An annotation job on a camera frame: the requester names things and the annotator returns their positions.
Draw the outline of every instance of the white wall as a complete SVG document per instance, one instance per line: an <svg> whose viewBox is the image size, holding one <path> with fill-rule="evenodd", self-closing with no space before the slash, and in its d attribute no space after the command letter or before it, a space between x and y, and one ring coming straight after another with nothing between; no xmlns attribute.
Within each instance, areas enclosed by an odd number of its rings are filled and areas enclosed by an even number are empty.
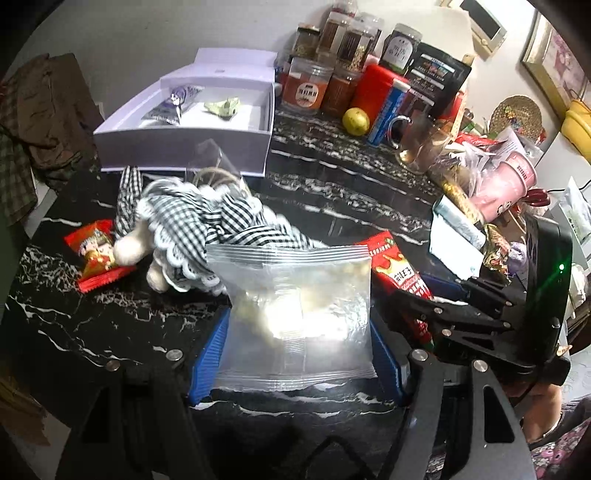
<svg viewBox="0 0 591 480"><path fill-rule="evenodd" d="M191 63L199 47L245 47L278 51L299 22L319 24L328 0L64 0L33 33L8 75L32 56L74 52L95 101L107 115L160 76ZM421 29L421 13L436 0L358 0L360 11ZM529 35L533 7L527 0L484 0L508 30L501 49L475 63L469 106L478 118L490 115L506 96L528 95L543 111L544 125L555 132L552 110L519 64ZM448 17L443 28L424 31L425 40L450 44L461 59L471 49L462 18Z"/></svg>
<svg viewBox="0 0 591 480"><path fill-rule="evenodd" d="M475 117L490 120L495 107L511 95L526 95L542 111L542 122L548 132L544 149L552 143L561 123L550 103L521 64L530 37L535 9L527 0L480 0L507 30L501 48L487 61L477 57L470 74L467 106Z"/></svg>

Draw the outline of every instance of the brown cloth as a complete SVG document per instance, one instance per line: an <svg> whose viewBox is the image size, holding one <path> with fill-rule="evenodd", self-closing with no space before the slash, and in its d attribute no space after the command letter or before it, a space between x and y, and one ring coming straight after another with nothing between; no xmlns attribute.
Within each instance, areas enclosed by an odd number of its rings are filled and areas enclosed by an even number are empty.
<svg viewBox="0 0 591 480"><path fill-rule="evenodd" d="M0 204L8 224L36 204L31 168L60 191L96 157L92 132L103 122L72 53L40 55L0 89Z"/></svg>
<svg viewBox="0 0 591 480"><path fill-rule="evenodd" d="M52 170L68 165L80 152L93 157L92 132L103 122L74 54L47 58L18 86L18 136L31 147L33 167Z"/></svg>

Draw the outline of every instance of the picture frame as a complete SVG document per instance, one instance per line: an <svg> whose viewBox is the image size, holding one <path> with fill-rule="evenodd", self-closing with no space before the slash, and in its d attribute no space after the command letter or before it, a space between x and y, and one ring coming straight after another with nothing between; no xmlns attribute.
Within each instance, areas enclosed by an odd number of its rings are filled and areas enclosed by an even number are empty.
<svg viewBox="0 0 591 480"><path fill-rule="evenodd" d="M582 99L589 83L581 65L550 22L536 13L521 63L538 83L560 120Z"/></svg>

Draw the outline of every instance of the metal screw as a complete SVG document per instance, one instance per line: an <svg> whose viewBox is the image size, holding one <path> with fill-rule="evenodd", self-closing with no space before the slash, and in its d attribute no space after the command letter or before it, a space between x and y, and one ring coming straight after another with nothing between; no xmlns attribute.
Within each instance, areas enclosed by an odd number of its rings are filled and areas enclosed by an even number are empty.
<svg viewBox="0 0 591 480"><path fill-rule="evenodd" d="M107 362L107 364L105 365L105 368L109 372L115 372L119 369L120 366L121 366L121 362L119 362L119 360L109 360Z"/></svg>
<svg viewBox="0 0 591 480"><path fill-rule="evenodd" d="M420 348L413 350L410 354L417 362L424 362L429 357L429 354Z"/></svg>
<svg viewBox="0 0 591 480"><path fill-rule="evenodd" d="M474 365L474 368L481 373L488 370L488 364L484 360L474 360L472 365Z"/></svg>
<svg viewBox="0 0 591 480"><path fill-rule="evenodd" d="M169 360L176 362L177 360L180 360L183 357L183 353L181 350L178 350L177 348L173 348L172 350L169 350L168 352L166 352L166 358L168 358Z"/></svg>

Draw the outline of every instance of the jar label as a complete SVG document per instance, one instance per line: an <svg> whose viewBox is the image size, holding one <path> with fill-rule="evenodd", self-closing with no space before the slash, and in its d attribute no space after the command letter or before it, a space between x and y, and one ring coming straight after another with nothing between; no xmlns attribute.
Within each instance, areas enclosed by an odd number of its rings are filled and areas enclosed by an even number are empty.
<svg viewBox="0 0 591 480"><path fill-rule="evenodd" d="M309 108L316 103L318 87L314 83L300 83L295 93L295 102L304 108Z"/></svg>
<svg viewBox="0 0 591 480"><path fill-rule="evenodd" d="M394 37L384 53L384 60L403 70L413 54L413 44L406 37Z"/></svg>

